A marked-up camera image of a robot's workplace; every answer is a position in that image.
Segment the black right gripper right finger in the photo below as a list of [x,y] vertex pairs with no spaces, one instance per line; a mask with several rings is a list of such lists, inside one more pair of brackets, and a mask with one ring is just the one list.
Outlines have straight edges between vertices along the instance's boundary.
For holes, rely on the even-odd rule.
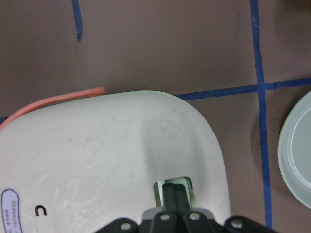
[[174,189],[175,211],[180,214],[189,211],[190,203],[184,185],[174,184],[173,189]]

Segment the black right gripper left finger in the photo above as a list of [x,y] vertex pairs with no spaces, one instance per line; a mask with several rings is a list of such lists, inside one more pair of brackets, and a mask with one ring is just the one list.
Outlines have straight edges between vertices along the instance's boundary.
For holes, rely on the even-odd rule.
[[177,212],[175,189],[173,183],[165,183],[162,186],[163,209],[168,212]]

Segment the green plate near right arm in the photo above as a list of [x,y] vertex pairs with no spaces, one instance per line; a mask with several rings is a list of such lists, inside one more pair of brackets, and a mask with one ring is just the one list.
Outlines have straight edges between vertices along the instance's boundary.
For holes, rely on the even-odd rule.
[[278,164],[290,192],[311,207],[311,93],[288,114],[278,141]]

